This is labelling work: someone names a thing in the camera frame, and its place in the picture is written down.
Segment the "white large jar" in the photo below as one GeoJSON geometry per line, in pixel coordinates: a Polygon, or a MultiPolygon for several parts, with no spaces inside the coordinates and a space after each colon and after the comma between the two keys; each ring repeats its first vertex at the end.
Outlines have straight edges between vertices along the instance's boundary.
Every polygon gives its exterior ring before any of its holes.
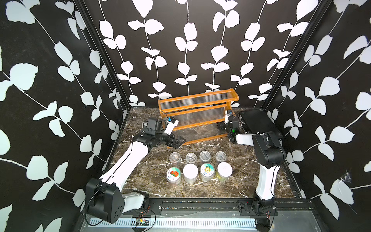
{"type": "Polygon", "coordinates": [[[186,183],[193,184],[197,180],[198,177],[198,167],[193,164],[189,163],[184,166],[183,168],[183,178],[186,183]]]}

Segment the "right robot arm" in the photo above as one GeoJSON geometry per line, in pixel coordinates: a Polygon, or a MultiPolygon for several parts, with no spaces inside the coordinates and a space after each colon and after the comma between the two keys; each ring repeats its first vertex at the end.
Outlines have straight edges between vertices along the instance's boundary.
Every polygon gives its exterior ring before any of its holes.
{"type": "Polygon", "coordinates": [[[254,147],[260,174],[251,209],[256,215],[267,214],[274,207],[276,176],[287,157],[280,142],[283,138],[281,132],[259,110],[247,110],[238,114],[227,110],[224,121],[219,122],[218,127],[227,132],[230,142],[254,147]]]}

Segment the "yellow green label jar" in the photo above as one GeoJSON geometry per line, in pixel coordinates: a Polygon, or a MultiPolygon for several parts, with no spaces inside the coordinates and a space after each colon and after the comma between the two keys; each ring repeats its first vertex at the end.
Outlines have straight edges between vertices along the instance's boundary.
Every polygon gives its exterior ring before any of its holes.
{"type": "Polygon", "coordinates": [[[204,163],[200,167],[200,175],[203,181],[211,181],[215,173],[214,166],[210,163],[204,163]]]}

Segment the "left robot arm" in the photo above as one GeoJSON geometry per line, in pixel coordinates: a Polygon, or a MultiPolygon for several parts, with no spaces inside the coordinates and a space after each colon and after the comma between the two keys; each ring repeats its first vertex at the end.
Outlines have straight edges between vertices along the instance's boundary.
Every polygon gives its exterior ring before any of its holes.
{"type": "Polygon", "coordinates": [[[92,178],[86,184],[84,213],[109,223],[131,210],[148,211],[148,195],[139,191],[122,194],[127,179],[139,162],[152,148],[166,145],[178,149],[185,143],[181,136],[173,134],[179,121],[174,117],[167,120],[149,118],[146,127],[136,134],[124,155],[100,178],[92,178]]]}

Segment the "green label large jar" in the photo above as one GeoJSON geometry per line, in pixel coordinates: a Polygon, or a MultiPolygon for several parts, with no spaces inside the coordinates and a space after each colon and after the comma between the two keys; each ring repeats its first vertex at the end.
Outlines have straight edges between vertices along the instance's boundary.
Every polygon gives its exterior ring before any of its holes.
{"type": "Polygon", "coordinates": [[[227,162],[220,162],[217,166],[217,179],[224,182],[232,175],[232,166],[227,162]]]}

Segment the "orange wooden shelf rack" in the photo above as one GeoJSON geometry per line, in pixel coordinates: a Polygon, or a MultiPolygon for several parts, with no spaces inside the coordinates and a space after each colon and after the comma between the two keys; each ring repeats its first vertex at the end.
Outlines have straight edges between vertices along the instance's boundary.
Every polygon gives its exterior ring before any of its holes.
{"type": "Polygon", "coordinates": [[[239,100],[234,89],[158,100],[162,118],[174,117],[179,121],[174,131],[225,122],[225,113],[239,100]]]}

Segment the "small seed jar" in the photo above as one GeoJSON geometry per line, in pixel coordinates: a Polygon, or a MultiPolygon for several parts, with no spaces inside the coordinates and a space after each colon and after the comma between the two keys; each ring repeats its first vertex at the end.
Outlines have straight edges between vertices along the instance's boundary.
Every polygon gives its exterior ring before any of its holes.
{"type": "Polygon", "coordinates": [[[227,155],[223,151],[218,151],[215,154],[215,160],[217,163],[226,162],[227,161],[227,155]]]}
{"type": "Polygon", "coordinates": [[[187,164],[195,164],[197,161],[197,155],[193,152],[188,153],[185,158],[187,164]]]}
{"type": "Polygon", "coordinates": [[[178,152],[173,152],[170,154],[169,160],[172,163],[172,165],[178,165],[181,160],[181,155],[178,152]]]}
{"type": "Polygon", "coordinates": [[[208,163],[211,160],[211,154],[208,151],[202,151],[199,157],[202,163],[208,163]]]}

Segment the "red label large jar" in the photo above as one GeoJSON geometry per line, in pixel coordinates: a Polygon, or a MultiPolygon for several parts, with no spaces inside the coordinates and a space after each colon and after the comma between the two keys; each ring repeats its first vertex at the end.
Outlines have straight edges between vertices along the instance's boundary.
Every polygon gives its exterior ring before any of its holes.
{"type": "Polygon", "coordinates": [[[171,167],[166,173],[168,183],[178,185],[181,182],[181,171],[177,167],[171,167]]]}

